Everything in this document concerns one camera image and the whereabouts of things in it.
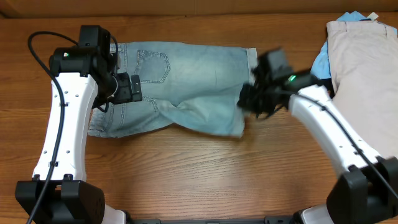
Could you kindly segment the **light blue denim shorts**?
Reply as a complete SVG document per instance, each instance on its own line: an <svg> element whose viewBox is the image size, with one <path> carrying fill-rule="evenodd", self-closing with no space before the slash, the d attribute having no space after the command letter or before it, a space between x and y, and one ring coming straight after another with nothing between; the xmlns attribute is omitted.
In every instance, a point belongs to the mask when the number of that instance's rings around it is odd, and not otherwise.
<svg viewBox="0 0 398 224"><path fill-rule="evenodd" d="M254 81L255 48L180 42L111 44L118 71L140 79L142 101L93 110L90 136L122 138L177 124L218 136L240 137L246 113L237 106Z"/></svg>

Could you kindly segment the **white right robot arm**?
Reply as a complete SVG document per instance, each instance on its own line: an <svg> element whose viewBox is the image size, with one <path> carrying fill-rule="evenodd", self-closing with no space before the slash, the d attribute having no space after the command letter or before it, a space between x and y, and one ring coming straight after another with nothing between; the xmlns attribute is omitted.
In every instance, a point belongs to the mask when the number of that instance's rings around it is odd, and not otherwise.
<svg viewBox="0 0 398 224"><path fill-rule="evenodd" d="M383 158L334 106L322 80L304 70L252 70L238 106L267 118L286 108L313 135L338 180L323 205L293 214L292 223L379 223L397 216L397 158Z"/></svg>

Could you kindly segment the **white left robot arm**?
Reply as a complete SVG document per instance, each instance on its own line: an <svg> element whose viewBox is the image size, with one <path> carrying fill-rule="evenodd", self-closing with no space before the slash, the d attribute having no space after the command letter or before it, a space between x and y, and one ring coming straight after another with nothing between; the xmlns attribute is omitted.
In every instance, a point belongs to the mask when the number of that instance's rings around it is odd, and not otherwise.
<svg viewBox="0 0 398 224"><path fill-rule="evenodd" d="M44 70L52 79L52 104L44 146L29 181L15 197L28 223L132 223L110 207L104 192L86 181L85 149L90 114L131 101L130 80L117 74L109 45L57 48Z"/></svg>

